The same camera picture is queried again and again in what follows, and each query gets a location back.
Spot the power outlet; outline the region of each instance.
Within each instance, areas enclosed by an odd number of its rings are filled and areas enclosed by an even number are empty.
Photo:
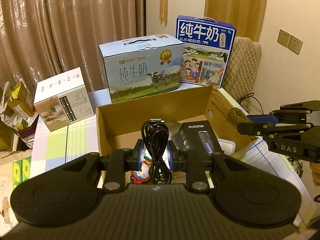
[[[289,40],[291,35],[283,30],[280,29],[279,36],[278,36],[278,43],[280,43],[282,46],[288,47]]]
[[[294,36],[291,36],[288,49],[293,51],[295,54],[299,55],[301,47],[302,47],[302,41]]]

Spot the light blue milk box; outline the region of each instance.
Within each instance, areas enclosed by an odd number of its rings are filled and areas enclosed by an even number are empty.
[[[185,44],[181,81],[220,88],[235,36],[236,28],[229,23],[179,15],[176,38]]]
[[[178,88],[184,43],[151,35],[99,45],[113,103]]]

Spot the coiled black cable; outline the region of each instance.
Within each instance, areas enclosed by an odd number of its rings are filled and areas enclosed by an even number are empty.
[[[141,127],[141,135],[144,145],[152,159],[152,163],[149,168],[151,184],[158,184],[160,181],[165,184],[171,183],[171,172],[162,159],[169,139],[168,127],[161,122],[161,120],[149,120],[143,123]]]

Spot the yellow label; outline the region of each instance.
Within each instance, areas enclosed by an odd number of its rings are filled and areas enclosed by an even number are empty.
[[[18,93],[19,93],[20,87],[18,87],[16,90],[11,92],[11,95],[14,99],[18,98]]]

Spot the curtain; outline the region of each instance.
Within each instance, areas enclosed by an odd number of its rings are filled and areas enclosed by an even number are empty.
[[[99,44],[145,34],[144,0],[0,0],[0,87],[81,67],[88,91],[107,88]]]
[[[267,0],[206,0],[205,16],[231,23],[237,36],[258,41]]]

